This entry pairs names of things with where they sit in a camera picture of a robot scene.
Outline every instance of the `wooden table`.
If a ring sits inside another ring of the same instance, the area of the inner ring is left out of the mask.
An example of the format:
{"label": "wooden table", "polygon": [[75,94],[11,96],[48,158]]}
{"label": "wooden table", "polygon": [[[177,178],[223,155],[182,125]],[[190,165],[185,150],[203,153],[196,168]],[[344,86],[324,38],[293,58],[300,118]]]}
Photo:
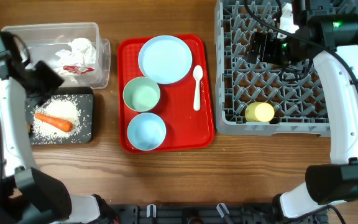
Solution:
{"label": "wooden table", "polygon": [[[308,134],[267,137],[216,133],[206,149],[131,155],[119,144],[116,50],[128,38],[196,34],[205,42],[215,102],[215,0],[0,1],[4,26],[96,22],[112,45],[107,88],[96,90],[95,137],[90,144],[33,147],[41,170],[72,194],[99,194],[109,203],[147,205],[270,202],[294,189],[313,164],[328,164],[330,140]],[[358,223],[358,201],[338,206]],[[338,223],[331,215],[332,223]]]}

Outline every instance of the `yellow cup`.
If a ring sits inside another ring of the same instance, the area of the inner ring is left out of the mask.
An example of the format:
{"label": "yellow cup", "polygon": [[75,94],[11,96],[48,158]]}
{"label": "yellow cup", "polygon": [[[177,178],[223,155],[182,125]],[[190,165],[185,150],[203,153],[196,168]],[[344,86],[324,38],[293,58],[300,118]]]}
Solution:
{"label": "yellow cup", "polygon": [[274,108],[264,102],[251,103],[246,109],[245,116],[249,122],[269,122],[274,117]]}

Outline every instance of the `orange carrot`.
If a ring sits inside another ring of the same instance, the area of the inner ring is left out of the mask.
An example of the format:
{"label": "orange carrot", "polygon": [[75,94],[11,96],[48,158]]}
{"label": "orange carrot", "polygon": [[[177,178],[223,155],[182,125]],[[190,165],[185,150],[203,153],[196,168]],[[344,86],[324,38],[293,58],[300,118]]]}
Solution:
{"label": "orange carrot", "polygon": [[64,132],[70,132],[73,129],[73,124],[69,121],[65,121],[63,119],[60,118],[54,118],[51,116],[47,116],[41,113],[36,113],[35,114],[35,118],[48,123]]}

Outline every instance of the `spoon handle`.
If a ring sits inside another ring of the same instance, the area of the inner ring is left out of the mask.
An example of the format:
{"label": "spoon handle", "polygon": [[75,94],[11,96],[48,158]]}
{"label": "spoon handle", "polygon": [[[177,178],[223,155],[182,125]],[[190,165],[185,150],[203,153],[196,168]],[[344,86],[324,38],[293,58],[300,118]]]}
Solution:
{"label": "spoon handle", "polygon": [[196,80],[196,91],[194,92],[193,109],[195,111],[199,111],[200,108],[201,108],[201,105],[200,105],[200,81]]}

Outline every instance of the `gray dish rack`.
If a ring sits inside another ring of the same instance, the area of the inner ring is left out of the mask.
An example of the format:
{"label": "gray dish rack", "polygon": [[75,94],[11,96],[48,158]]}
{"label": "gray dish rack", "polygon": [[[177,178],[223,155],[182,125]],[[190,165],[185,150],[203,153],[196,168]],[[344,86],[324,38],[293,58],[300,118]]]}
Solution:
{"label": "gray dish rack", "polygon": [[[249,0],[250,9],[273,23],[278,11],[274,0]],[[358,0],[331,0],[337,14],[358,13]],[[279,68],[269,63],[247,63],[253,32],[273,32],[261,27],[246,13],[244,0],[218,0],[215,7],[216,127],[222,134],[270,136],[276,133],[310,133],[330,136],[324,91],[312,67],[298,82],[281,82]],[[285,73],[287,78],[294,74]],[[269,123],[247,122],[244,112],[253,102],[273,105],[275,117]]]}

